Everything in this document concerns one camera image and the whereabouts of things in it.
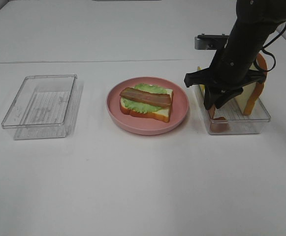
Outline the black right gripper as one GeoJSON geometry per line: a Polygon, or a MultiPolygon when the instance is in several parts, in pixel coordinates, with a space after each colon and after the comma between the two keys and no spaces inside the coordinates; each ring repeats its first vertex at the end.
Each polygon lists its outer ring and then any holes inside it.
{"type": "Polygon", "coordinates": [[[210,66],[184,78],[186,87],[204,85],[204,107],[211,109],[214,105],[221,108],[229,100],[241,95],[243,86],[254,82],[264,83],[264,72],[251,70],[258,49],[220,49],[217,50],[210,66]]]}

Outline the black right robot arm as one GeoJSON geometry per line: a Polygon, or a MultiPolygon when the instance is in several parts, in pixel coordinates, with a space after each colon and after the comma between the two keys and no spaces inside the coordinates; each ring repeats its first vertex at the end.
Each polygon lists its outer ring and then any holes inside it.
{"type": "Polygon", "coordinates": [[[237,20],[228,37],[207,36],[216,53],[210,66],[185,75],[185,85],[204,85],[204,106],[217,109],[240,95],[243,87],[266,80],[266,70],[256,64],[259,51],[265,54],[265,41],[276,28],[286,23],[286,0],[239,0],[237,20]]]}

